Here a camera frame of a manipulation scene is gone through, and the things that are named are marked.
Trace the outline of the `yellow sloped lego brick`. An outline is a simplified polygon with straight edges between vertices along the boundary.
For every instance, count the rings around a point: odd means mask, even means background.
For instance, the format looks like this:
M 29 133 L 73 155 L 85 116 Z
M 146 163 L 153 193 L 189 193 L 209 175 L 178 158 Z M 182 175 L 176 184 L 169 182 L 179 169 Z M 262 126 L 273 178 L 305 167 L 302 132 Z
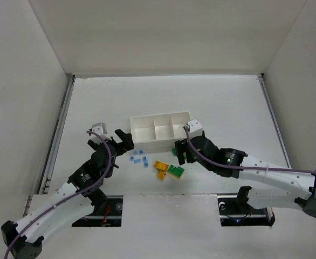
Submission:
M 166 172 L 169 169 L 169 165 L 161 161 L 155 161 L 154 168 L 156 168 L 157 170 Z

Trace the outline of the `small orange lego brick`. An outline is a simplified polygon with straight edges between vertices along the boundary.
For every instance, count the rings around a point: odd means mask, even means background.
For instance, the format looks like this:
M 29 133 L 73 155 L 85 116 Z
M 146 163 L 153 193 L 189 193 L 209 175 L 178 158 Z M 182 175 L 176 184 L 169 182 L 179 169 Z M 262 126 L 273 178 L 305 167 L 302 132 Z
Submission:
M 164 171 L 159 171 L 158 174 L 157 174 L 157 178 L 160 180 L 160 181 L 163 181 L 165 178 L 166 178 L 166 172 Z

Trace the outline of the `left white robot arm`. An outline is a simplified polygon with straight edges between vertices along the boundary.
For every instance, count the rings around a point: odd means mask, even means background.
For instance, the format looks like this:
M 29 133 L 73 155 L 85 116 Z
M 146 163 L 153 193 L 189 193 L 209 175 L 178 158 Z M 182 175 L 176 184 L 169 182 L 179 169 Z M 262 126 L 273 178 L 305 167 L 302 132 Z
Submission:
M 105 207 L 107 196 L 100 187 L 117 167 L 116 158 L 133 150 L 134 143 L 132 135 L 121 129 L 115 130 L 120 142 L 107 136 L 100 126 L 94 126 L 87 133 L 90 136 L 87 144 L 94 150 L 90 159 L 69 176 L 45 204 L 16 222 L 7 221 L 2 225 L 7 246 L 5 258 L 9 255 L 37 258 L 53 236 Z

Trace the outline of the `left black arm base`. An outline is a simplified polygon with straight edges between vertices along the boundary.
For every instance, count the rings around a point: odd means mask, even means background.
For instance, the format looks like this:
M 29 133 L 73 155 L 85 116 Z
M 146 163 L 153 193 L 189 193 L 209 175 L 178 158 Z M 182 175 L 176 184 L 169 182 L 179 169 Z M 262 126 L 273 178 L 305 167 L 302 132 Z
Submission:
M 72 227 L 121 227 L 123 196 L 107 196 L 99 189 L 88 197 L 91 199 L 93 212 L 75 221 Z

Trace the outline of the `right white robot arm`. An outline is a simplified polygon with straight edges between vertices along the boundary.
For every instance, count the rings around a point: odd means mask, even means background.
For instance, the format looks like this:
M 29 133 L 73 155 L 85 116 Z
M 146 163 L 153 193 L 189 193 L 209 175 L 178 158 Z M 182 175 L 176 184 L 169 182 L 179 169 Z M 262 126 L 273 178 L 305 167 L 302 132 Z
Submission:
M 198 162 L 206 170 L 224 178 L 266 184 L 265 189 L 241 186 L 235 200 L 241 214 L 265 207 L 301 210 L 316 218 L 316 169 L 290 169 L 258 160 L 244 151 L 218 148 L 204 134 L 175 142 L 180 165 Z

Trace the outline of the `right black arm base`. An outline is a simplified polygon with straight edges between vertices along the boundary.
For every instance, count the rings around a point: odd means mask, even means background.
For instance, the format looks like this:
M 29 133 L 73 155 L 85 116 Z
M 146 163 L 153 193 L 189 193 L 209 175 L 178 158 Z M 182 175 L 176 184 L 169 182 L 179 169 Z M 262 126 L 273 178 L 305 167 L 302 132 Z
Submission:
M 267 226 L 272 227 L 276 221 L 273 209 L 255 209 L 248 204 L 248 194 L 252 188 L 241 187 L 237 194 L 217 196 L 219 218 L 222 227 Z

